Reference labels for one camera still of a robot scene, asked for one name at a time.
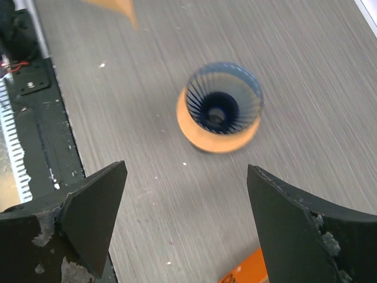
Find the brown paper coffee filter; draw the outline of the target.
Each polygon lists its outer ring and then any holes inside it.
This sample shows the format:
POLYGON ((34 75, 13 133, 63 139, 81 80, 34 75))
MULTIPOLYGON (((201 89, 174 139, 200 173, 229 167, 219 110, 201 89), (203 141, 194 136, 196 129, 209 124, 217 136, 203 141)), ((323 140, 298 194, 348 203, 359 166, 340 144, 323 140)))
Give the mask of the brown paper coffee filter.
POLYGON ((137 30, 137 18, 133 0, 84 0, 85 2, 98 5, 105 9, 120 12, 128 17, 137 30))

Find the blue plastic coffee dripper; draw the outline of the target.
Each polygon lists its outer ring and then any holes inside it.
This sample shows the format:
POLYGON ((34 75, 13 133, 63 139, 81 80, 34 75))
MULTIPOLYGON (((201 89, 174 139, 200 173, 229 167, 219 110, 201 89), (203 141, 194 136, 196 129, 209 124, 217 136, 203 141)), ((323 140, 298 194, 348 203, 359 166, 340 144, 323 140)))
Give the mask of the blue plastic coffee dripper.
POLYGON ((256 77, 233 62, 211 62, 186 83, 185 104, 201 128, 215 134, 236 134, 250 127, 262 112, 264 97, 256 77))

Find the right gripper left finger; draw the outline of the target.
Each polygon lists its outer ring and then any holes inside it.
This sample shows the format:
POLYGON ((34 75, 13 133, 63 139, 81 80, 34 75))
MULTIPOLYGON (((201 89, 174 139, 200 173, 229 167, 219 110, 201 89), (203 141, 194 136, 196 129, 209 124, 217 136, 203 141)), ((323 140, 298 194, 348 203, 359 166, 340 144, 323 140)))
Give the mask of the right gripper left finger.
POLYGON ((127 169, 114 162, 1 213, 2 282, 101 280, 127 169))

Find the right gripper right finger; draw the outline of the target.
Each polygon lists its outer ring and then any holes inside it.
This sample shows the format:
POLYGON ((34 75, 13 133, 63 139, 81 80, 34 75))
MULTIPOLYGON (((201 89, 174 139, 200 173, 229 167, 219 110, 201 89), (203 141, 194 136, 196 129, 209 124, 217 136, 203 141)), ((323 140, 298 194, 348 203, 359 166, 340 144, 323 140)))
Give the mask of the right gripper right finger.
POLYGON ((270 282, 376 282, 376 216, 249 165, 247 190, 270 282))

